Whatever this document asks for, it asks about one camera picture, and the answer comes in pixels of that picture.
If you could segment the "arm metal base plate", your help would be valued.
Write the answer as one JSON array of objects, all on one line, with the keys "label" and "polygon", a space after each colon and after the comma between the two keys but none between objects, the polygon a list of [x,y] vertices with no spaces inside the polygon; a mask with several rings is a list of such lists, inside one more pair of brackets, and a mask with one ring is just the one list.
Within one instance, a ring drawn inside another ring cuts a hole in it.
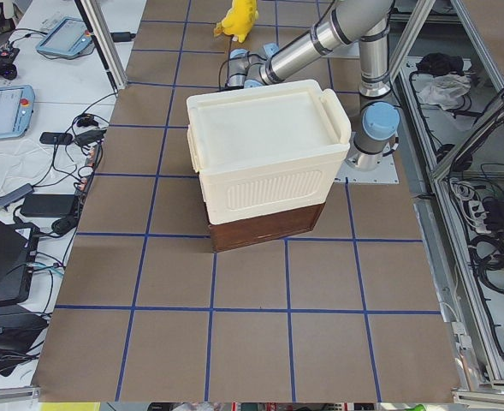
[{"label": "arm metal base plate", "polygon": [[362,185],[396,185],[400,183],[394,156],[388,153],[392,146],[389,140],[381,153],[369,155],[361,152],[354,145],[356,132],[352,131],[350,149],[346,159],[335,175],[335,183],[351,183]]}]

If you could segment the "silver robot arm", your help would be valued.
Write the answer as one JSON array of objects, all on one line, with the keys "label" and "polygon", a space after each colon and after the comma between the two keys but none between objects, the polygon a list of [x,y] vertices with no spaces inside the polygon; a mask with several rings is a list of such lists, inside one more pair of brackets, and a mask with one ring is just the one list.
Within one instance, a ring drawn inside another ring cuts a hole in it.
[{"label": "silver robot arm", "polygon": [[280,84],[335,49],[359,44],[359,94],[376,99],[392,91],[388,60],[391,1],[339,1],[307,31],[284,46],[267,43],[255,51],[229,53],[224,88]]}]

